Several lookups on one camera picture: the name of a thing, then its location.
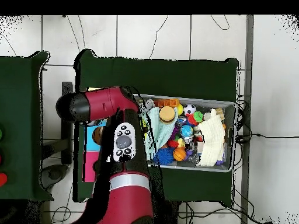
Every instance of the gray plastic bin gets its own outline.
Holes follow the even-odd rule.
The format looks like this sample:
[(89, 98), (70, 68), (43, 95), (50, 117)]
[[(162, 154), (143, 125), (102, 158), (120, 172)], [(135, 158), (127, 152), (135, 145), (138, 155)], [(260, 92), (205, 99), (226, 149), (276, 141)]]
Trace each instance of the gray plastic bin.
[[(138, 95), (134, 95), (136, 100), (140, 100)], [(142, 94), (141, 97), (144, 100), (151, 98), (152, 100), (156, 99), (174, 99), (177, 98), (180, 101), (180, 104), (183, 106), (185, 104), (194, 104), (197, 108), (197, 111), (206, 113), (211, 111), (211, 109), (222, 108), (224, 113), (224, 124), (226, 125), (225, 129), (225, 142), (228, 144), (226, 161), (221, 165), (214, 165), (212, 167), (208, 166), (195, 166), (193, 163), (188, 161), (177, 162), (174, 161), (169, 165), (161, 165), (161, 167), (168, 169), (185, 169), (185, 170), (202, 170), (202, 171), (211, 171), (211, 172), (229, 172), (234, 166), (235, 158), (235, 141), (237, 135), (237, 115), (238, 107), (234, 102), (226, 101), (216, 101), (216, 100), (199, 100), (199, 99), (188, 99), (180, 97), (167, 97), (167, 96), (156, 96)], [(148, 161), (149, 166), (156, 165), (153, 161)]]

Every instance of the blue ball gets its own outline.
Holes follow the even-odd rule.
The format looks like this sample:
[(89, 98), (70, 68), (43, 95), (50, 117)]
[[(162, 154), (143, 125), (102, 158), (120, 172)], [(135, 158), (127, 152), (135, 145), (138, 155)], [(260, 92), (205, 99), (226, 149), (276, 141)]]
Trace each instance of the blue ball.
[(158, 165), (168, 165), (173, 162), (172, 148), (159, 149), (153, 158), (153, 161)]
[(193, 135), (193, 128), (189, 125), (183, 125), (180, 129), (180, 134), (184, 137), (190, 137)]

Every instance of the black stand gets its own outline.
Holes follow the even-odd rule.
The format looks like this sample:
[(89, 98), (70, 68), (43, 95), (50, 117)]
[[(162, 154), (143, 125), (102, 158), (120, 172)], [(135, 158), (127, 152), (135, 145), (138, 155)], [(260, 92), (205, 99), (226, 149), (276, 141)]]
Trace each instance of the black stand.
[[(72, 93), (72, 83), (62, 82), (62, 95)], [(61, 163), (72, 164), (72, 124), (61, 120), (61, 139), (43, 144), (42, 159), (61, 152)]]

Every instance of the green panel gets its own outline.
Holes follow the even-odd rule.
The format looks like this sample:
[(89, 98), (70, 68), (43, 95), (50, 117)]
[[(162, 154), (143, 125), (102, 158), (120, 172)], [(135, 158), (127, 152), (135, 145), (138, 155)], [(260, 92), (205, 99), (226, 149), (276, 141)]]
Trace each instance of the green panel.
[(0, 199), (51, 200), (39, 183), (41, 118), (39, 76), (48, 53), (0, 57)]
[[(78, 57), (81, 90), (105, 86), (134, 86), (141, 94), (235, 102), (238, 61), (166, 61), (97, 58), (85, 50)], [(80, 152), (83, 152), (81, 130)], [(91, 196), (92, 183), (83, 183), (79, 161), (78, 198)], [(231, 205), (232, 172), (163, 169), (165, 197), (179, 201), (222, 201)]]

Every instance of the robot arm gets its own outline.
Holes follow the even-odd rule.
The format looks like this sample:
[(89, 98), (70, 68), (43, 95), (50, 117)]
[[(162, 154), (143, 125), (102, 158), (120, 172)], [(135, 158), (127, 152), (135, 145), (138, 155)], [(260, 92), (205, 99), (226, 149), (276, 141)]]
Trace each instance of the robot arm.
[(104, 191), (109, 191), (109, 199), (105, 215), (95, 217), (92, 224), (153, 224), (147, 161), (138, 104), (133, 95), (123, 87), (70, 93), (58, 99), (56, 109), (65, 121), (111, 117), (103, 133), (97, 161), (101, 164), (99, 176), (86, 210), (92, 209), (92, 214), (96, 215), (95, 201), (103, 204)]

